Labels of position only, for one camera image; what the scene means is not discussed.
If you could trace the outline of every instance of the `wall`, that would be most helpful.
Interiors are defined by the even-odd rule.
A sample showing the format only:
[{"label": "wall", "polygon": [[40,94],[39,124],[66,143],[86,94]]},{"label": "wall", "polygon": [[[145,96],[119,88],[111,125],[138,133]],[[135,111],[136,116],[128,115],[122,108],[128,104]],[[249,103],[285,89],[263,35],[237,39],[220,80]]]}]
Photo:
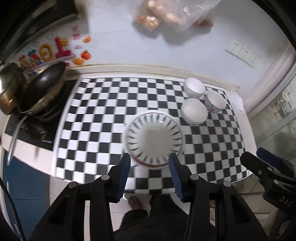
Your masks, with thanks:
[{"label": "wall", "polygon": [[[187,70],[241,87],[241,97],[260,80],[266,70],[284,49],[287,38],[275,22],[251,0],[222,0],[212,29],[191,27],[177,33],[166,23],[149,32],[129,16],[127,0],[88,0],[77,2],[86,20],[63,25],[47,36],[28,45],[14,60],[32,48],[38,51],[43,42],[57,48],[54,37],[69,39],[69,48],[79,57],[82,50],[91,53],[88,64],[148,64]],[[91,42],[74,41],[71,27],[78,25],[81,36],[91,36]],[[225,52],[230,39],[236,39],[255,51],[261,59],[257,68]],[[83,46],[75,50],[76,44]]]}]

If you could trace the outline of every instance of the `white bowl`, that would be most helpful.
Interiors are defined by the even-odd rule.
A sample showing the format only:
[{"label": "white bowl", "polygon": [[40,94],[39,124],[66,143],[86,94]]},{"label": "white bowl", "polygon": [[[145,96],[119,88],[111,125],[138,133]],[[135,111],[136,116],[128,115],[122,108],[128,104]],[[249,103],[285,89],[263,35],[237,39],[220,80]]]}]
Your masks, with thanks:
[{"label": "white bowl", "polygon": [[205,97],[205,106],[209,112],[218,113],[226,107],[227,101],[215,90],[209,90]]},{"label": "white bowl", "polygon": [[198,99],[206,92],[205,85],[195,78],[185,79],[184,92],[189,98]]},{"label": "white bowl", "polygon": [[181,115],[188,124],[196,126],[206,121],[208,111],[200,100],[187,99],[181,106]]},{"label": "white bowl", "polygon": [[179,155],[184,142],[174,118],[156,110],[137,115],[126,126],[123,138],[127,152],[136,162],[157,169],[168,165],[172,152]]}]

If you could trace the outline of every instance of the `cup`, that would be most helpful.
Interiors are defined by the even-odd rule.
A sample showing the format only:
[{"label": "cup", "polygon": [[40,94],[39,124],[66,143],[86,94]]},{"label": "cup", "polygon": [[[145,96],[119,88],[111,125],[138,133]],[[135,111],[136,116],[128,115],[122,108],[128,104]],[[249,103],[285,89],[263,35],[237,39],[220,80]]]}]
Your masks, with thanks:
[{"label": "cup", "polygon": [[181,106],[181,116],[190,125],[204,123],[208,117],[205,105],[198,99],[186,99]]},{"label": "cup", "polygon": [[226,107],[226,99],[215,90],[209,90],[205,96],[205,106],[209,112],[218,113]]},{"label": "cup", "polygon": [[198,99],[207,91],[205,85],[195,78],[185,79],[184,92],[189,98]]}]

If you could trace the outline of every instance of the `black and white checkered mat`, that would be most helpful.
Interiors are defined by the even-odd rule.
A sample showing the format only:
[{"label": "black and white checkered mat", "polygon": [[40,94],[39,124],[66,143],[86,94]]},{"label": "black and white checkered mat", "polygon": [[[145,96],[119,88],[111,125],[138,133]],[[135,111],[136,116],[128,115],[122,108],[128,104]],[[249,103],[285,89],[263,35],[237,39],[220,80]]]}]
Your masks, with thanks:
[{"label": "black and white checkered mat", "polygon": [[[64,122],[56,137],[54,175],[92,182],[107,174],[123,153],[121,135],[133,115],[146,110],[164,111],[176,118],[185,135],[180,162],[209,182],[235,181],[248,175],[239,157],[245,151],[237,119],[228,97],[224,110],[209,113],[199,126],[188,125],[180,115],[186,98],[183,83],[146,78],[81,79],[64,109]],[[168,167],[149,170],[132,161],[126,192],[173,193]]]}]

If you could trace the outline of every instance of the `wall switch plate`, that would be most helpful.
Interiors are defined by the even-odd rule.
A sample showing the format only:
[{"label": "wall switch plate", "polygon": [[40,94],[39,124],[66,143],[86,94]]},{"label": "wall switch plate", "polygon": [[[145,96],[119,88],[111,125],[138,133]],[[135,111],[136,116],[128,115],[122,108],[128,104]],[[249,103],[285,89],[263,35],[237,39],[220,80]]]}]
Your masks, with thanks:
[{"label": "wall switch plate", "polygon": [[251,54],[249,59],[247,60],[247,64],[255,68],[259,62],[259,58],[254,53]]},{"label": "wall switch plate", "polygon": [[228,46],[226,47],[225,51],[231,53],[234,56],[238,56],[241,48],[243,45],[235,39],[232,39]]},{"label": "wall switch plate", "polygon": [[247,49],[246,46],[243,46],[239,54],[237,55],[237,57],[247,63],[248,59],[251,57],[251,54],[252,54],[252,51]]}]

